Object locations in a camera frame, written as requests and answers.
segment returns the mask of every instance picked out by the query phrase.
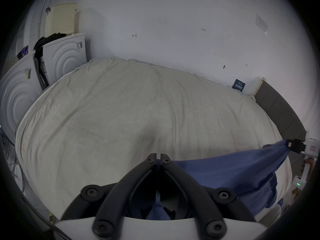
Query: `barcode label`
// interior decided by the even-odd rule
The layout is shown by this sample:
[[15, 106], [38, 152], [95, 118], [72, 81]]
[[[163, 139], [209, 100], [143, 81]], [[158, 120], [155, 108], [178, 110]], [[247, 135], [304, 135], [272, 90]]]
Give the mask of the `barcode label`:
[[78, 49], [82, 48], [82, 42], [78, 42], [77, 47], [78, 47]]

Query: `paper notice on wall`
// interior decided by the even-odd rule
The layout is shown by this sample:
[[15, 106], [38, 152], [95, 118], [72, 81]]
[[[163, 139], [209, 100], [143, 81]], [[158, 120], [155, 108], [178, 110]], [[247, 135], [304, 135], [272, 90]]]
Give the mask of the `paper notice on wall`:
[[268, 32], [268, 25], [267, 25], [266, 22], [265, 22], [262, 18], [260, 18], [258, 15], [257, 15], [257, 17], [256, 17], [256, 25], [257, 25], [260, 29], [262, 29], [265, 34], [267, 34], [267, 32]]

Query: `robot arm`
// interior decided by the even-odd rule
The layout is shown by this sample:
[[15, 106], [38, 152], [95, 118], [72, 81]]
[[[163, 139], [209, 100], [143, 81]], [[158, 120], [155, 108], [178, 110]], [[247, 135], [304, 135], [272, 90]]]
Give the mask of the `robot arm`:
[[[288, 147], [296, 152], [304, 154], [304, 159], [314, 159], [317, 160], [320, 153], [320, 141], [312, 138], [307, 139], [304, 143], [297, 139], [289, 140]], [[295, 176], [292, 180], [292, 184], [298, 189], [302, 190], [307, 183], [307, 177], [310, 171], [310, 163], [306, 163], [302, 176]]]

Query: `bed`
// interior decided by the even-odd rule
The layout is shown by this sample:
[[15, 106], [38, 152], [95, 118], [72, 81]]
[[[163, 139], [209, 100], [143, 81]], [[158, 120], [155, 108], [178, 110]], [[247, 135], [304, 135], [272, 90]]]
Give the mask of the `bed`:
[[[181, 70], [91, 60], [30, 107], [17, 130], [17, 157], [35, 194], [61, 218], [82, 187], [118, 182], [150, 153], [190, 160], [296, 137], [291, 128], [300, 121], [280, 95], [271, 100], [273, 90], [262, 81], [248, 96]], [[276, 175], [275, 204], [291, 184], [289, 158]]]

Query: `white wall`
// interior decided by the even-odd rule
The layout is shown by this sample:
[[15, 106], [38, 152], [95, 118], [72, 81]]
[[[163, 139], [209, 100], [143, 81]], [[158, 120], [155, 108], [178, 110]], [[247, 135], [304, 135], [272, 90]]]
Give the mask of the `white wall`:
[[[288, 1], [52, 0], [51, 6], [74, 2], [77, 30], [89, 40], [89, 58], [134, 58], [229, 86], [238, 78], [246, 83], [246, 94], [265, 77], [306, 130], [314, 127], [320, 111], [319, 72], [306, 31]], [[267, 35], [255, 24], [257, 14], [268, 24]]]

